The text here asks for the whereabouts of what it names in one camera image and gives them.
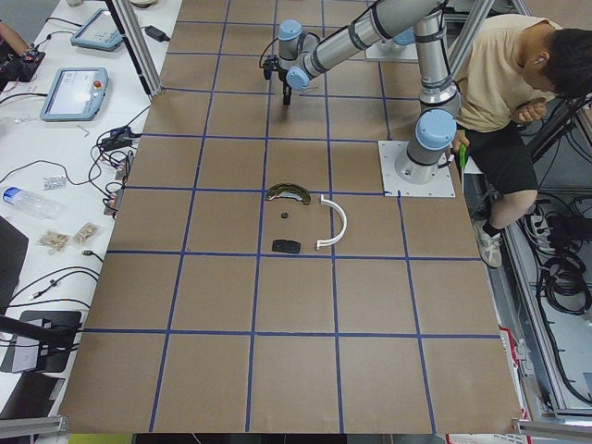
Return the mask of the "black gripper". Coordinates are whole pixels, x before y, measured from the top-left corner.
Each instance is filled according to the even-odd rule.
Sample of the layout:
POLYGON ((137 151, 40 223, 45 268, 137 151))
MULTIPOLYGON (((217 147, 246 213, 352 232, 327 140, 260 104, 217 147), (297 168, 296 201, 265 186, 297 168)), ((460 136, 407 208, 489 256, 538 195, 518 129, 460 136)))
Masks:
POLYGON ((285 69, 280 69, 278 72, 278 77, 282 82, 283 90, 282 90, 282 104, 284 106, 289 106, 291 104, 291 96, 292 96, 292 88, 288 81, 288 71, 285 69))

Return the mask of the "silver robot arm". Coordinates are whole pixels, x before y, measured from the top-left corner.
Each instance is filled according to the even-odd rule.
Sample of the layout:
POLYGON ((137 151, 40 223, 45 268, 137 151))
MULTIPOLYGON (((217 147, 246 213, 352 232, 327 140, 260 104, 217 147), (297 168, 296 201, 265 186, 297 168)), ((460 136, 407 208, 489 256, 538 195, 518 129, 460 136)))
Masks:
POLYGON ((287 19, 279 26, 277 54, 262 57, 260 67, 267 80, 278 75, 283 103, 289 105, 293 91, 308 89, 314 78, 359 53, 371 61, 415 63, 421 112, 394 168, 402 179, 425 184, 436 176, 440 157, 451 146, 461 102, 448 59, 444 8, 442 1, 375 1, 326 38, 287 19))
POLYGON ((383 39, 377 47, 385 53, 398 53, 414 45, 413 27, 408 28, 390 39, 383 39))

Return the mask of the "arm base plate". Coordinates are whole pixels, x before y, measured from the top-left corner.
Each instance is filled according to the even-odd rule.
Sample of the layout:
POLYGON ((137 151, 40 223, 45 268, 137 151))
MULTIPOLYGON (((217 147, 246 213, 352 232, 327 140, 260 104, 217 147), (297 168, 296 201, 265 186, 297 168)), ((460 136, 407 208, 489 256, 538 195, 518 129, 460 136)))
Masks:
POLYGON ((432 166, 415 164, 407 155, 407 141, 378 141, 379 163, 386 197, 454 198, 446 153, 432 166))
POLYGON ((372 61, 384 61, 393 63, 416 63, 418 61, 415 45, 398 53, 385 53, 377 43, 365 50, 365 58, 372 61))

